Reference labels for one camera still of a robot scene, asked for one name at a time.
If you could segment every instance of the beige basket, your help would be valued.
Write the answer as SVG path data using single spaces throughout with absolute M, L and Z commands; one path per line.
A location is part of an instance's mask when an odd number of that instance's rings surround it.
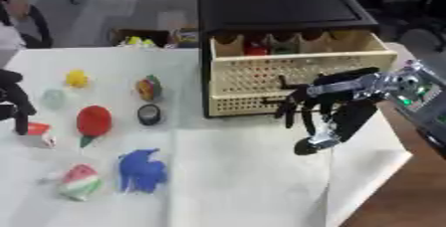
M 211 116 L 269 114 L 277 106 L 262 100 L 281 100 L 291 91 L 280 90 L 278 76 L 291 84 L 311 83 L 318 74 L 333 74 L 365 67 L 387 71 L 396 53 L 366 31 L 324 33 L 314 41 L 296 37 L 300 54 L 242 56 L 243 36 L 228 45 L 211 39 Z

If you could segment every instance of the white table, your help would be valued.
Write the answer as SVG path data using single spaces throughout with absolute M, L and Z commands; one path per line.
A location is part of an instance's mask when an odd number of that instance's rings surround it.
M 204 119 L 196 50 L 27 50 L 7 69 L 25 75 L 21 85 L 39 111 L 32 120 L 50 123 L 58 145 L 37 148 L 11 132 L 12 121 L 0 123 L 1 226 L 338 226 L 410 157 L 381 113 L 348 143 L 307 157 L 293 155 L 307 136 L 301 125 L 284 129 L 270 116 Z M 85 70 L 92 84 L 65 88 L 71 69 Z M 165 119 L 153 127 L 135 117 L 144 102 L 133 85 L 147 74 L 164 87 Z M 64 89 L 62 110 L 42 106 L 46 89 Z M 113 129 L 80 151 L 75 119 L 88 105 L 108 108 Z M 116 158 L 153 147 L 169 166 L 168 184 L 150 195 L 118 193 Z M 80 162 L 106 181 L 88 202 L 37 183 Z

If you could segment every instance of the black lid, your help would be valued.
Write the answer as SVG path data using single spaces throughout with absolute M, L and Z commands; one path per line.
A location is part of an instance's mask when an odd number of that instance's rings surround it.
M 354 0 L 198 0 L 198 11 L 206 32 L 377 29 Z

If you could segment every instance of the blue toy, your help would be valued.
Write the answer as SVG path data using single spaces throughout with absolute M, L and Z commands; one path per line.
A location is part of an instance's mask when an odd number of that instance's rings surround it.
M 149 161 L 149 156 L 157 151 L 158 148 L 135 150 L 120 157 L 120 191 L 151 193 L 157 183 L 164 183 L 167 180 L 164 163 L 159 160 Z

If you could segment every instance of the red strawberry toy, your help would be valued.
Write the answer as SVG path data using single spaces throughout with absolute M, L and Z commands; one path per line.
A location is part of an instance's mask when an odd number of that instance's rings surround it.
M 81 148 L 89 145 L 92 140 L 107 133 L 112 128 L 112 115 L 100 106 L 90 106 L 78 114 L 78 130 L 83 135 Z

